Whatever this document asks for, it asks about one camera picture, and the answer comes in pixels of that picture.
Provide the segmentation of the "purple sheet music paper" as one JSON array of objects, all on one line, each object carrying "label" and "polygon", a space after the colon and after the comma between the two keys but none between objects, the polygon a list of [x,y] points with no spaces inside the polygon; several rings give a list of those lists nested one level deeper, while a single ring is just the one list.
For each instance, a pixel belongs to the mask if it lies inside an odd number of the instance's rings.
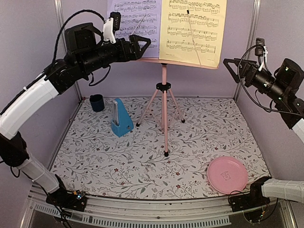
[{"label": "purple sheet music paper", "polygon": [[109,0],[107,12],[121,14],[116,38],[129,39],[130,35],[149,38],[151,44],[143,57],[158,58],[160,50],[161,0]]}]

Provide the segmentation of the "yellow sheet music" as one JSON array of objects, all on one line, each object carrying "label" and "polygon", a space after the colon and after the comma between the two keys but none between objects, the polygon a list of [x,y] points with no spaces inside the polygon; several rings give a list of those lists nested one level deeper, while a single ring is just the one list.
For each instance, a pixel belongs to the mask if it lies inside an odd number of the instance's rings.
[{"label": "yellow sheet music", "polygon": [[226,0],[164,0],[159,58],[216,69],[219,66]]}]

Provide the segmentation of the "pink music stand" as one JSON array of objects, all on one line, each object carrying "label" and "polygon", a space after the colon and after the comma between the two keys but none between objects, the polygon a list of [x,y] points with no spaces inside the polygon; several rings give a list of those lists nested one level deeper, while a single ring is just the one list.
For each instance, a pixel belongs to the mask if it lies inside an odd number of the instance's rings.
[{"label": "pink music stand", "polygon": [[192,64],[192,63],[183,63],[178,61],[171,61],[171,60],[160,60],[157,58],[141,58],[137,61],[142,62],[149,62],[149,63],[157,63],[161,64],[161,82],[156,84],[156,90],[154,91],[151,99],[149,100],[143,114],[141,115],[140,119],[136,122],[136,127],[139,127],[143,121],[143,118],[145,117],[145,114],[147,111],[150,111],[150,106],[152,105],[152,102],[156,98],[157,94],[161,92],[161,130],[164,132],[164,156],[169,156],[169,148],[168,148],[168,109],[167,109],[167,98],[168,94],[171,96],[171,99],[173,100],[173,103],[175,104],[176,112],[180,117],[180,120],[182,123],[185,123],[185,119],[181,113],[181,110],[179,108],[179,105],[176,101],[176,98],[172,92],[171,84],[167,81],[167,65],[179,65],[179,66],[187,66],[187,67],[199,67],[199,68],[205,68],[205,69],[218,69],[219,66],[204,66],[202,64]]}]

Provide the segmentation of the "blue metronome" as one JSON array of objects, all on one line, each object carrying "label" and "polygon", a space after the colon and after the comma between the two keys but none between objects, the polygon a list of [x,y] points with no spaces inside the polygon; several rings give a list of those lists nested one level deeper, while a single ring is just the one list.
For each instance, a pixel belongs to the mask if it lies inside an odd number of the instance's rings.
[{"label": "blue metronome", "polygon": [[122,100],[116,98],[113,100],[113,119],[111,120],[112,132],[122,137],[132,131],[134,128],[130,115],[128,114]]}]

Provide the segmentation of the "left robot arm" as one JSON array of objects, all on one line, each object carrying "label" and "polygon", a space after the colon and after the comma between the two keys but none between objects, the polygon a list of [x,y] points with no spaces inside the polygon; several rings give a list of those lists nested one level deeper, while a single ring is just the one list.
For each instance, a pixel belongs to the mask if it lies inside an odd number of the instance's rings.
[{"label": "left robot arm", "polygon": [[59,179],[27,152],[20,127],[44,104],[63,94],[80,79],[111,63],[140,59],[151,44],[149,38],[130,35],[128,40],[115,38],[119,29],[107,20],[99,31],[92,23],[73,26],[65,31],[67,54],[53,62],[25,87],[0,114],[0,156],[10,167],[16,167],[42,186],[60,206],[67,206],[71,197]]}]

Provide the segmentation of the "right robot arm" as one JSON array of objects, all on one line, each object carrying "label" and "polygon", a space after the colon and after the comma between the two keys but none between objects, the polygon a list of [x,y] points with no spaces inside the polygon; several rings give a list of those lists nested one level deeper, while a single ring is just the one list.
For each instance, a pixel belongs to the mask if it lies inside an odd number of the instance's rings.
[{"label": "right robot arm", "polygon": [[[252,60],[225,58],[223,64],[236,83],[244,79],[245,87],[253,86],[271,98],[287,127],[301,140],[304,138],[304,102],[296,96],[304,72],[298,64],[286,58],[274,75]],[[303,203],[304,182],[262,177],[250,185],[245,201],[249,207],[256,207],[270,197]]]}]

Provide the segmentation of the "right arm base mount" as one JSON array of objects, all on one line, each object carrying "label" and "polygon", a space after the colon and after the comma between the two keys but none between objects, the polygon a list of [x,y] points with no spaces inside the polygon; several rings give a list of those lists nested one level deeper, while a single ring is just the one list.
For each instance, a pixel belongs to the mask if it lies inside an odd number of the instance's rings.
[{"label": "right arm base mount", "polygon": [[259,190],[251,190],[249,193],[244,194],[240,191],[233,191],[228,196],[228,203],[233,212],[253,209],[270,203],[270,198],[264,197]]}]

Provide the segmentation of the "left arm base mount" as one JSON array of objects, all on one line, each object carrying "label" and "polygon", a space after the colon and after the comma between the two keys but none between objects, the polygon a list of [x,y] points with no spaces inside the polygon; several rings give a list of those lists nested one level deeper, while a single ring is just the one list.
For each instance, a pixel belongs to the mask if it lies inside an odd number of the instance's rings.
[{"label": "left arm base mount", "polygon": [[46,203],[59,208],[84,212],[87,203],[87,197],[85,195],[85,192],[80,190],[69,191],[66,189],[58,189],[47,195]]}]

